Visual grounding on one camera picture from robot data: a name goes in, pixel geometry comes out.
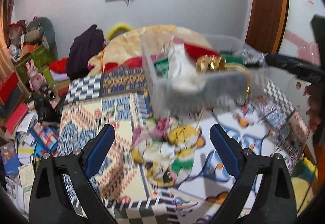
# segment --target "black bag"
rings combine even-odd
[[[46,125],[59,125],[60,118],[51,106],[50,101],[41,95],[32,94],[35,110],[40,123],[46,122]]]

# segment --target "white cloth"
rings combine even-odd
[[[195,62],[186,54],[184,44],[174,45],[168,53],[168,60],[168,78],[172,78],[173,90],[186,95],[203,90],[205,80],[196,73]]]

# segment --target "blue white checkered fabric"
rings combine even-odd
[[[72,101],[99,98],[101,76],[102,74],[87,76],[72,81],[65,97],[65,104]]]

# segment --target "plastic storage box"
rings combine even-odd
[[[234,55],[241,56],[243,48],[254,50],[236,37],[204,34],[202,36],[210,48],[216,51],[231,51]],[[141,37],[142,62],[155,118],[201,111],[203,108],[219,108],[230,111],[239,100],[246,99],[247,78],[244,73],[239,71],[207,72],[176,78],[157,76],[150,55],[168,51],[170,47],[175,45],[173,41],[175,37],[183,38],[184,36],[171,33],[154,33],[144,34]],[[268,78],[263,69],[250,70],[249,73],[251,76],[251,93],[258,96],[263,92]],[[188,83],[195,83],[202,89],[199,92],[193,92],[190,89],[188,91],[178,89],[180,84],[186,85]]]

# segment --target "pink stuffed rabbit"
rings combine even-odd
[[[32,91],[38,92],[40,87],[46,84],[45,77],[37,71],[34,60],[30,60],[30,64],[26,63],[27,75],[29,76],[29,85]]]

